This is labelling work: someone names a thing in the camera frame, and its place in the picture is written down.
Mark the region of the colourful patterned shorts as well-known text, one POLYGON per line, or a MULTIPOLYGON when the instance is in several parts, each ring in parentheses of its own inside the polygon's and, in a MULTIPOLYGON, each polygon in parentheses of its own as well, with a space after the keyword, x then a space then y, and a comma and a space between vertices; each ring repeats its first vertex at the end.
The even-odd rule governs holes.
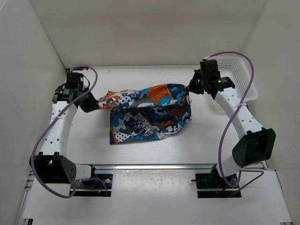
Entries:
POLYGON ((110 111, 111 145, 162 140, 180 132, 192 119, 191 99, 183 84, 109 91, 98 105, 110 111))

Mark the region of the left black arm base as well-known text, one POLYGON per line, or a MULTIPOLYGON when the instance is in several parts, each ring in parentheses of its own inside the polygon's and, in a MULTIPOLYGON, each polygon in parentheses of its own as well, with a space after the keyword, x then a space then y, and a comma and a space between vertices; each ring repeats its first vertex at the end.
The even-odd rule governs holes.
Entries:
POLYGON ((113 169, 99 165, 90 165, 90 167, 93 179, 72 184, 69 194, 75 189, 74 196, 77 197, 111 197, 113 169))

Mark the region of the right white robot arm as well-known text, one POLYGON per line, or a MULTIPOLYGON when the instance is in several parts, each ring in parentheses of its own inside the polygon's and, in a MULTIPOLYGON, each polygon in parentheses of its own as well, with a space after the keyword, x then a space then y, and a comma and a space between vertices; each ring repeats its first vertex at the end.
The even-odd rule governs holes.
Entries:
POLYGON ((233 125, 239 141, 234 146, 231 156, 222 159, 222 146, 226 131, 223 132, 219 143, 218 163, 216 171, 210 177, 212 185, 222 187, 227 177, 240 172, 244 167, 270 159, 276 133, 272 128, 266 129, 258 122, 245 105, 245 98, 250 91, 254 72, 248 73, 244 81, 245 91, 240 84, 233 82, 228 76, 222 77, 215 59, 203 59, 200 68, 195 70, 188 85, 188 90, 195 94, 208 93, 229 118, 226 128, 233 125))

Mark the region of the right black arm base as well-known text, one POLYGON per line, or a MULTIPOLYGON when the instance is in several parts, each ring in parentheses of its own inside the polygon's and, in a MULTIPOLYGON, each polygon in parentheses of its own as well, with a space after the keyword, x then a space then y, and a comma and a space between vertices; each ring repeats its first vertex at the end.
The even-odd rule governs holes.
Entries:
POLYGON ((214 170, 210 173, 196 173, 191 182, 196 184, 198 199, 242 197, 239 186, 229 187, 214 170))

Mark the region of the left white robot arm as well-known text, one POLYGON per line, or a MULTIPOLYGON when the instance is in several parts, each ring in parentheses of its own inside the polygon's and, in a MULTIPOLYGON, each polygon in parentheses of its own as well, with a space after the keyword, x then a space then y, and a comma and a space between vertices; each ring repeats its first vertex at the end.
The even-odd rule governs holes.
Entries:
POLYGON ((99 109, 98 101, 84 85, 82 73, 68 72, 66 82, 52 98, 51 128, 41 138, 41 148, 34 156, 37 175, 45 184, 72 184, 76 165, 67 158, 67 144, 73 118, 81 108, 85 113, 99 109))

